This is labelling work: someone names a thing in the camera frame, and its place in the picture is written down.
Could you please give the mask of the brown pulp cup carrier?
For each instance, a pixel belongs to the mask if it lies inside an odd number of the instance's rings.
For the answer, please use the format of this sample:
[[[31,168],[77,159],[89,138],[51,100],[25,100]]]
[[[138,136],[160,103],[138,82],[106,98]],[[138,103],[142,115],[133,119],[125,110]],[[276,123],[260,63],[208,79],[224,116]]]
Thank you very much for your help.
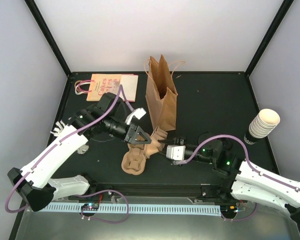
[[[167,136],[168,133],[162,130],[159,126],[155,128],[150,136],[151,143],[144,146],[144,155],[147,159],[163,150],[165,144],[161,141],[166,140]]]
[[[128,152],[122,158],[121,168],[130,175],[140,175],[144,172],[147,157],[144,144],[128,144]]]

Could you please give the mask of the brown paper bag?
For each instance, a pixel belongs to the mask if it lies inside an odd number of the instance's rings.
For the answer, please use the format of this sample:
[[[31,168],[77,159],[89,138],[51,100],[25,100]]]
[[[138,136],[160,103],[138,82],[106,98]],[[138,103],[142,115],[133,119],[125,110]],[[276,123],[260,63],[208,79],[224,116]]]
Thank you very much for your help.
[[[145,99],[152,128],[160,127],[169,132],[176,130],[178,92],[173,79],[176,69],[185,64],[183,60],[168,63],[163,55],[159,60],[150,56],[146,60],[148,68]]]

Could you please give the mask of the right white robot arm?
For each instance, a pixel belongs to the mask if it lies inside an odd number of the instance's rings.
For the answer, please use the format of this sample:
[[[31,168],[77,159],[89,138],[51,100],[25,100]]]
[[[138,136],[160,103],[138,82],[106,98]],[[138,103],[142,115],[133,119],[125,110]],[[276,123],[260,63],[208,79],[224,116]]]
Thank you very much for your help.
[[[300,224],[300,182],[268,171],[249,159],[245,144],[235,136],[219,134],[199,145],[184,138],[161,140],[161,151],[173,165],[190,161],[207,163],[223,179],[208,201],[235,203],[250,201],[276,209]]]

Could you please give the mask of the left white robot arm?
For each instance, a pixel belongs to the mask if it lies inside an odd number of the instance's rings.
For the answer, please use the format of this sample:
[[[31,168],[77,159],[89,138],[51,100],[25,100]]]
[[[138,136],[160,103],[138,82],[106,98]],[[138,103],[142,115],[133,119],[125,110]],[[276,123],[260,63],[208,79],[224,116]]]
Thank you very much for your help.
[[[125,120],[116,117],[122,100],[113,93],[104,94],[98,103],[81,109],[68,124],[59,123],[56,139],[32,162],[21,169],[13,167],[7,174],[13,190],[34,212],[50,202],[69,196],[93,199],[98,188],[86,175],[53,179],[53,174],[79,148],[101,133],[107,133],[128,144],[150,144],[152,141],[142,128],[132,122],[141,119],[146,111],[133,109]]]

